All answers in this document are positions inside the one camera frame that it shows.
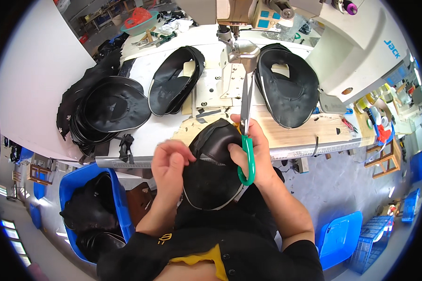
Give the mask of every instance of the person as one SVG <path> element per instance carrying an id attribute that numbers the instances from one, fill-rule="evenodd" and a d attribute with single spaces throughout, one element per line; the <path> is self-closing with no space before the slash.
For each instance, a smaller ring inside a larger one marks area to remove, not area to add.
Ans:
<path id="1" fill-rule="evenodd" d="M 231 120 L 237 122 L 240 116 L 232 114 Z M 255 155 L 254 185 L 238 203 L 218 211 L 194 210 L 187 200 L 177 208 L 183 168 L 196 159 L 180 141 L 159 144 L 152 160 L 158 193 L 151 209 L 126 246 L 99 260 L 99 279 L 323 280 L 308 211 L 275 172 L 268 140 L 255 120 L 248 131 Z M 228 149 L 247 174 L 247 154 L 234 143 Z M 281 235 L 281 249 L 272 224 Z"/>

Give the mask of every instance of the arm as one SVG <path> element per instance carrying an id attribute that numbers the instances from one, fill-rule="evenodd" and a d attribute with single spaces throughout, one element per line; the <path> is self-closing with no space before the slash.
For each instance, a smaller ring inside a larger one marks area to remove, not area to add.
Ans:
<path id="1" fill-rule="evenodd" d="M 177 202 L 183 192 L 183 168 L 195 157 L 184 143 L 168 140 L 153 155 L 152 173 L 158 193 L 149 212 L 136 226 L 136 232 L 161 237 L 174 226 Z"/>
<path id="2" fill-rule="evenodd" d="M 232 114 L 231 120 L 238 122 L 239 115 Z M 253 140 L 256 174 L 254 184 L 258 187 L 275 219 L 281 238 L 282 250 L 298 240 L 314 243 L 314 227 L 308 210 L 292 196 L 270 163 L 269 142 L 256 120 L 251 119 L 249 136 Z M 230 144 L 231 159 L 247 175 L 247 154 L 237 144 Z"/>

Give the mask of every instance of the red tool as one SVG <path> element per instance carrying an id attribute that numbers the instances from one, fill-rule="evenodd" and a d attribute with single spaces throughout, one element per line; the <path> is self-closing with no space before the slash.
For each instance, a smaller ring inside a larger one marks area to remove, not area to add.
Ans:
<path id="1" fill-rule="evenodd" d="M 350 131 L 354 131 L 355 133 L 358 133 L 358 130 L 355 128 L 355 126 L 349 121 L 347 121 L 347 119 L 343 118 L 342 121 L 347 127 L 349 127 Z"/>

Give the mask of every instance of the yellow logo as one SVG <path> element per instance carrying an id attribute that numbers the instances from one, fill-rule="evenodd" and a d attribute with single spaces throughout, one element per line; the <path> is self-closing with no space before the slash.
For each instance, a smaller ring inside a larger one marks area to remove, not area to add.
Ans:
<path id="1" fill-rule="evenodd" d="M 164 242 L 165 242 L 166 240 L 169 240 L 169 239 L 171 239 L 171 238 L 172 238 L 172 233 L 166 233 L 166 234 L 164 234 L 163 236 L 161 236 L 161 238 L 159 238 L 158 244 L 159 244 L 159 242 L 161 242 L 161 241 L 162 241 L 162 243 L 161 243 L 161 245 L 162 245 L 162 244 L 164 244 Z"/>

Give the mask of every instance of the black t-shirt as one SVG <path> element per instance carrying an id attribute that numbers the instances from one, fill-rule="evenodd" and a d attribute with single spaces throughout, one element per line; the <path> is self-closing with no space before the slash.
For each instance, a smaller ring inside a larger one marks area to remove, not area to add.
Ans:
<path id="1" fill-rule="evenodd" d="M 162 237 L 133 234 L 125 247 L 100 258 L 99 279 L 151 281 L 170 259 L 204 253 L 219 244 L 229 281 L 324 280 L 319 255 L 308 240 L 280 252 L 269 231 L 239 210 L 196 212 L 188 218 Z"/>

